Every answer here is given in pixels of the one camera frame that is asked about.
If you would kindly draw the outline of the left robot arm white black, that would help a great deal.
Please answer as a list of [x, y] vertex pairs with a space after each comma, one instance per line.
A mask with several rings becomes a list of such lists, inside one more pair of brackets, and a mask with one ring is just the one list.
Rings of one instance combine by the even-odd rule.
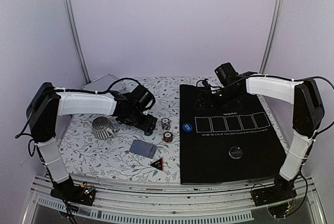
[[69, 180], [69, 173], [63, 162], [56, 132], [58, 120], [80, 114], [111, 116], [117, 122], [135, 127], [151, 135], [157, 118], [148, 113], [156, 102], [153, 93], [138, 84], [132, 91], [120, 93], [108, 88], [105, 91], [56, 88], [44, 82], [27, 110], [30, 135], [37, 145], [42, 161], [58, 183], [57, 191], [72, 200], [78, 190]]

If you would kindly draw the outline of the clear round dealer button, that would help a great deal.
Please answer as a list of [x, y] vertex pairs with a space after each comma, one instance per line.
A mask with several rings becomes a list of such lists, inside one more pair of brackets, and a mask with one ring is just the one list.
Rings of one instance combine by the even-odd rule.
[[242, 151], [241, 147], [233, 146], [229, 149], [228, 154], [232, 159], [236, 160], [236, 159], [241, 159], [241, 157], [243, 155], [243, 151]]

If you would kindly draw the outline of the blue small blind button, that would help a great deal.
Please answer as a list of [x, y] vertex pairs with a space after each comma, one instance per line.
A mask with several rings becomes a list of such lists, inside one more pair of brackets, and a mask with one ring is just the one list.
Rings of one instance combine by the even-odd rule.
[[182, 125], [182, 130], [185, 132], [192, 132], [193, 131], [193, 126], [190, 123], [184, 123]]

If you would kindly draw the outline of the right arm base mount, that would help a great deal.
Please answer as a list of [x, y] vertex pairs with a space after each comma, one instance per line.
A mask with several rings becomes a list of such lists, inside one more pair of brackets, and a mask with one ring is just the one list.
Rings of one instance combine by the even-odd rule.
[[280, 201], [295, 198], [297, 196], [294, 189], [294, 181], [286, 180], [280, 175], [277, 175], [274, 179], [274, 185], [270, 187], [262, 187], [258, 189], [252, 189], [250, 195], [254, 200], [255, 206], [262, 206]]

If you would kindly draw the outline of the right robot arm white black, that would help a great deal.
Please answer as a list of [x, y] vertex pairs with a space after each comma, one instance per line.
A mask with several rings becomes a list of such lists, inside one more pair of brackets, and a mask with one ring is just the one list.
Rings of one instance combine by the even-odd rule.
[[308, 158], [315, 138], [322, 133], [321, 122], [325, 115], [324, 105], [317, 86], [317, 76], [301, 79], [264, 75], [256, 72], [239, 74], [235, 71], [216, 70], [221, 86], [212, 86], [207, 79], [195, 87], [211, 106], [223, 105], [241, 93], [260, 95], [293, 106], [293, 138], [279, 176], [293, 180]]

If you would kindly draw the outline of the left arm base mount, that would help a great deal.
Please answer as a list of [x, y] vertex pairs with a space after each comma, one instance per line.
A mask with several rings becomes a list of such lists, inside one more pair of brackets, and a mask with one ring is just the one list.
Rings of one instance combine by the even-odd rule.
[[92, 206], [95, 200], [96, 188], [83, 182], [75, 185], [71, 176], [61, 183], [53, 182], [50, 195], [54, 198], [87, 206]]

